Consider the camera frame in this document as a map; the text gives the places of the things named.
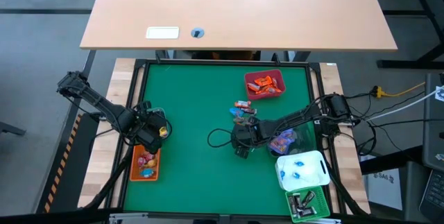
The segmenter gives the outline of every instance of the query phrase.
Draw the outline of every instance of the orange tray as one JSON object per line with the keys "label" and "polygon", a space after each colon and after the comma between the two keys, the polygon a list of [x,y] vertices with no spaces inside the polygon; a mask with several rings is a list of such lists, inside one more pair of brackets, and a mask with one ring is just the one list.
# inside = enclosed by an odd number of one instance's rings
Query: orange tray
{"label": "orange tray", "polygon": [[131,162],[131,170],[130,170],[130,181],[131,182],[148,182],[148,181],[156,181],[159,178],[159,164],[160,164],[160,150],[155,154],[155,160],[157,160],[156,165],[154,167],[148,168],[153,169],[154,174],[145,178],[140,175],[145,168],[139,168],[137,164],[137,160],[142,156],[142,153],[145,152],[145,148],[142,145],[134,146],[133,148],[133,161]]}

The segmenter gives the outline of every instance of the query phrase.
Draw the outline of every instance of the white cable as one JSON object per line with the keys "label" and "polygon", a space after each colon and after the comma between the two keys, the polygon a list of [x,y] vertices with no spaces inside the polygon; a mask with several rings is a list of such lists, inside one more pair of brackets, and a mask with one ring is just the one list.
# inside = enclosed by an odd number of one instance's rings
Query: white cable
{"label": "white cable", "polygon": [[432,92],[432,93],[430,93],[430,94],[424,96],[423,98],[419,98],[417,101],[414,101],[414,102],[412,102],[412,103],[409,104],[409,105],[405,105],[404,107],[401,107],[401,108],[399,108],[399,109],[392,110],[392,111],[387,112],[387,113],[383,113],[383,114],[381,114],[381,115],[379,115],[379,116],[374,116],[374,117],[372,117],[372,118],[370,118],[370,119],[367,119],[366,121],[372,121],[372,120],[378,119],[378,118],[380,118],[380,117],[385,117],[385,116],[388,116],[388,115],[390,115],[390,114],[396,113],[396,112],[398,112],[398,111],[405,110],[405,109],[407,109],[408,107],[410,107],[410,106],[412,106],[412,105],[415,105],[416,103],[419,103],[419,102],[425,100],[426,98],[428,98],[428,97],[430,97],[430,96],[435,95],[436,92],[439,92],[439,91],[442,90],[442,89],[444,89],[444,86],[439,87],[439,88],[436,89],[434,92]]}

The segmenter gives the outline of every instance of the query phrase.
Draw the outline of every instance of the green container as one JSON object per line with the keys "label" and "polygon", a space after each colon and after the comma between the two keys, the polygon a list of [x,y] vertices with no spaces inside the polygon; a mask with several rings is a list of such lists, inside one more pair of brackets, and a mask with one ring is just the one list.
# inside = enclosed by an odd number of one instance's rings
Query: green container
{"label": "green container", "polygon": [[[316,214],[311,215],[311,216],[301,217],[301,218],[293,217],[293,214],[291,212],[291,206],[289,203],[289,196],[293,195],[294,193],[300,193],[300,201],[302,202],[309,191],[313,191],[316,194],[316,197],[313,200],[311,200],[311,202],[306,207],[307,208],[314,207],[314,209],[316,210]],[[330,216],[330,210],[328,209],[328,204],[325,199],[324,192],[323,192],[321,186],[309,187],[309,188],[305,188],[305,189],[298,189],[298,190],[291,191],[291,192],[285,192],[285,199],[287,199],[287,204],[289,206],[291,220],[294,223],[299,223],[299,222],[303,222],[303,221],[310,221],[310,220],[315,220],[315,219],[325,218],[325,217]]]}

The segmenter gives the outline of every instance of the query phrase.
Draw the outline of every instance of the blue object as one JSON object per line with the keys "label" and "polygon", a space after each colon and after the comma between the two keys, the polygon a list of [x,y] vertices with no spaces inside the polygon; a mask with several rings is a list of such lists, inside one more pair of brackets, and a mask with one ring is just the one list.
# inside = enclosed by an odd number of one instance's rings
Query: blue object
{"label": "blue object", "polygon": [[230,113],[235,117],[242,117],[244,115],[244,111],[236,107],[230,108]]}
{"label": "blue object", "polygon": [[148,178],[151,177],[154,174],[154,171],[152,169],[144,169],[142,172],[140,172],[140,175]]}

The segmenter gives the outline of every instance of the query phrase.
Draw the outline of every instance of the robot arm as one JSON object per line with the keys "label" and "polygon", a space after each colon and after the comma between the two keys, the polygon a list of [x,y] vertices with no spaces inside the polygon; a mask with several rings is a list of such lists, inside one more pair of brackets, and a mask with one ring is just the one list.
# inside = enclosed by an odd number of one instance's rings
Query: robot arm
{"label": "robot arm", "polygon": [[115,105],[91,89],[79,71],[68,72],[58,83],[58,92],[65,97],[84,99],[104,114],[113,129],[129,140],[138,141],[152,154],[156,154],[162,146],[162,140],[166,138],[160,133],[161,129],[166,129],[168,122],[163,112],[150,112],[149,102],[140,103],[135,110]]}
{"label": "robot arm", "polygon": [[352,119],[352,113],[344,96],[330,94],[321,98],[327,105],[327,114],[322,114],[317,103],[313,102],[306,108],[276,120],[259,120],[253,118],[250,125],[236,124],[231,134],[231,144],[235,154],[247,158],[250,148],[258,148],[269,143],[284,130],[295,128],[310,121],[326,121],[337,124]]}

